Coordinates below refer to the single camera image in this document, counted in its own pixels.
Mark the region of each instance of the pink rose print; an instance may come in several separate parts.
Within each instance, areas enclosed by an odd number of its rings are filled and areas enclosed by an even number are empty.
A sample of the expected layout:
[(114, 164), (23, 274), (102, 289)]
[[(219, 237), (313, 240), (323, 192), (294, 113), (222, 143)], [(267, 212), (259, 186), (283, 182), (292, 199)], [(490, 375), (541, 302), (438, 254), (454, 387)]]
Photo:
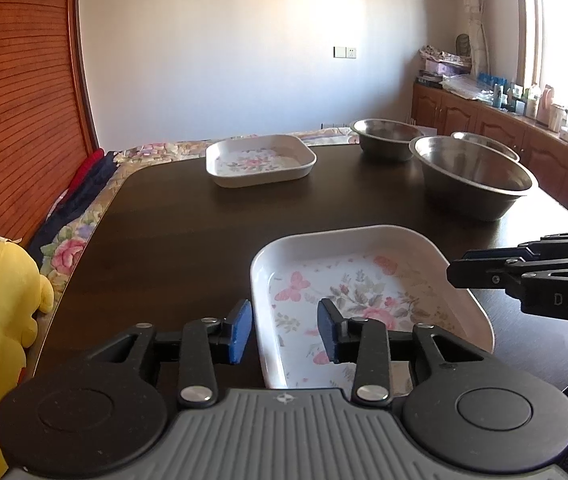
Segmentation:
[(81, 238), (64, 240), (52, 256), (52, 267), (60, 274), (70, 274), (80, 260), (85, 246), (86, 242)]
[(313, 357), (313, 362), (316, 365), (327, 365), (328, 363), (330, 363), (330, 361), (328, 361), (328, 355), (326, 355), (326, 352), (319, 352), (315, 357)]
[(363, 317), (368, 317), (369, 319), (377, 319), (386, 325), (387, 330), (395, 330), (395, 317), (393, 317), (390, 312), (382, 310), (381, 308), (367, 308), (362, 312)]
[(305, 280), (302, 277), (302, 273), (296, 270), (295, 272), (293, 272), (293, 275), (290, 277), (290, 286), (278, 292), (277, 295), (275, 296), (275, 300), (301, 301), (302, 295), (299, 291), (309, 286), (311, 286), (311, 282)]
[(392, 276), (395, 272), (397, 272), (397, 262), (394, 262), (385, 256), (376, 256), (373, 259), (373, 262), (377, 266), (382, 267), (382, 272), (384, 272), (387, 276)]

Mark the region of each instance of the floral bedspread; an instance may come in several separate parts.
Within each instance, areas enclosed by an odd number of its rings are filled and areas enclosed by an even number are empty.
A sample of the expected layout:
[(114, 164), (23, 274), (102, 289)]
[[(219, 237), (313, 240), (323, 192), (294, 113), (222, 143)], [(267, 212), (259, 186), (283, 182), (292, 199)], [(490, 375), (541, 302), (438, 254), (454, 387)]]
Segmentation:
[[(313, 132), (294, 133), (308, 146), (321, 146), (325, 144), (356, 144), (357, 135), (350, 128), (327, 128)], [(108, 205), (115, 197), (128, 176), (135, 171), (155, 164), (199, 158), (206, 154), (206, 148), (215, 140), (194, 140), (185, 142), (160, 142), (144, 144), (116, 155), (115, 161), (119, 164), (115, 174), (99, 193), (91, 206), (77, 220), (64, 226), (51, 244), (41, 247), (44, 255), (40, 272), (52, 283), (54, 290), (54, 306), (51, 314), (40, 317), (37, 322), (39, 334), (32, 351), (29, 352), (27, 372), (32, 374), (41, 346), (48, 332), (48, 327), (54, 312), (61, 300), (64, 289), (70, 279), (73, 269), (79, 262), (84, 247), (90, 240), (95, 227), (106, 212)]]

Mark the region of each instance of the tray rim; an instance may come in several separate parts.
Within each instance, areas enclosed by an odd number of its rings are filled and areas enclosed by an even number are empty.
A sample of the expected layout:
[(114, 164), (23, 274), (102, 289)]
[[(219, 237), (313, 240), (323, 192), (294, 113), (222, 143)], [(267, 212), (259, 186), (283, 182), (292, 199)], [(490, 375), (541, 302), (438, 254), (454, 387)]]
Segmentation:
[[(364, 231), (364, 230), (385, 230), (385, 229), (392, 229), (392, 230), (401, 230), (405, 231), (407, 234), (416, 235), (422, 238), (424, 241), (428, 243), (430, 247), (434, 250), (434, 253), (440, 256), (440, 258), (449, 264), (449, 261), (446, 259), (446, 256), (440, 251), (440, 249), (429, 240), (426, 236), (413, 229), (409, 229), (407, 227), (393, 225), (393, 224), (375, 224), (371, 226), (361, 226), (361, 227), (352, 227), (346, 229), (336, 229), (336, 230), (328, 230), (328, 231), (317, 231), (311, 233), (301, 233), (296, 235), (289, 235), (282, 238), (277, 238), (272, 242), (269, 242), (267, 245), (262, 247), (257, 254), (254, 256), (253, 260), (251, 261), (251, 267), (249, 271), (249, 279), (251, 281), (251, 300), (253, 302), (253, 319), (255, 325), (255, 335), (257, 339), (257, 350), (259, 351), (259, 363), (261, 365), (261, 372), (264, 377), (264, 382), (266, 383), (267, 388), (276, 389), (276, 390), (286, 390), (289, 389), (288, 385), (286, 384), (286, 375), (284, 372), (284, 367), (282, 364), (281, 354), (279, 351), (279, 347), (276, 345), (277, 341), (277, 333), (275, 331), (274, 323), (272, 322), (272, 315), (270, 313), (270, 309), (265, 308), (258, 308), (257, 301), (255, 298), (255, 287), (254, 287), (254, 276), (256, 275), (256, 266), (259, 264), (260, 258), (272, 248), (272, 246), (276, 244), (280, 244), (286, 240), (290, 240), (292, 238), (308, 238), (308, 237), (317, 237), (321, 235), (327, 234), (339, 234), (343, 232), (356, 232), (356, 231)], [(481, 306), (481, 304), (477, 301), (477, 298), (473, 295), (473, 293), (468, 288), (458, 288), (456, 289), (460, 291), (460, 293), (466, 293), (470, 301), (475, 303), (480, 316), (486, 320), (488, 327), (491, 331), (491, 349), (490, 353), (494, 352), (495, 349), (495, 331), (493, 329), (493, 323), (491, 319), (488, 317), (488, 314)]]
[[(266, 171), (260, 171), (258, 173), (252, 173), (252, 174), (219, 175), (215, 172), (215, 161), (218, 159), (218, 157), (217, 156), (211, 156), (211, 152), (214, 148), (217, 148), (219, 150), (219, 146), (221, 144), (231, 144), (232, 145), (236, 142), (245, 142), (247, 140), (281, 139), (281, 138), (294, 139), (293, 143), (297, 144), (300, 150), (310, 153), (312, 155), (312, 160), (310, 162), (307, 162), (306, 164), (301, 164), (296, 168), (280, 168), (279, 170), (266, 170)], [(222, 181), (246, 180), (247, 178), (253, 179), (253, 178), (263, 177), (263, 176), (266, 176), (266, 175), (276, 176), (278, 174), (282, 174), (282, 173), (285, 174), (285, 173), (292, 173), (292, 172), (304, 173), (304, 172), (306, 172), (306, 170), (310, 171), (310, 169), (315, 165), (315, 162), (317, 162), (317, 154), (313, 150), (311, 150), (306, 144), (304, 144), (303, 140), (299, 139), (296, 136), (288, 135), (288, 134), (273, 134), (273, 135), (265, 135), (265, 136), (257, 136), (257, 137), (241, 137), (239, 139), (223, 139), (223, 140), (217, 141), (214, 144), (211, 144), (210, 146), (208, 146), (206, 148), (206, 173), (208, 173), (213, 179), (222, 180)], [(301, 176), (299, 176), (299, 178), (305, 176), (306, 174), (307, 174), (307, 172), (302, 174)], [(279, 180), (269, 180), (268, 181), (268, 183), (271, 183), (271, 182), (279, 182)]]

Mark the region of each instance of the crosshair logo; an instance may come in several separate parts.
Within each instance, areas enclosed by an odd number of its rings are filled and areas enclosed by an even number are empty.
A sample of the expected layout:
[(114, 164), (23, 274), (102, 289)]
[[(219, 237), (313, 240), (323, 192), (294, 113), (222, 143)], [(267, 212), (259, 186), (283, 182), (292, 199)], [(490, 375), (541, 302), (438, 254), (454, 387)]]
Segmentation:
[(289, 402), (293, 402), (295, 400), (295, 397), (293, 397), (291, 394), (280, 394), (275, 398), (282, 404), (288, 404)]

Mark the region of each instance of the curtain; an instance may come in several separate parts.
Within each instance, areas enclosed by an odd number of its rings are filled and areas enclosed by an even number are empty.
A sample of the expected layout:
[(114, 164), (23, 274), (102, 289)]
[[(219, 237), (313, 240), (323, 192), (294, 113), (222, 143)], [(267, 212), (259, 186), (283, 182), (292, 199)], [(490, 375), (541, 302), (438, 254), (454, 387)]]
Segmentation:
[(477, 78), (480, 72), (490, 72), (486, 35), (482, 22), (484, 0), (464, 0), (464, 9), (468, 19), (468, 36), (471, 40), (473, 76)]

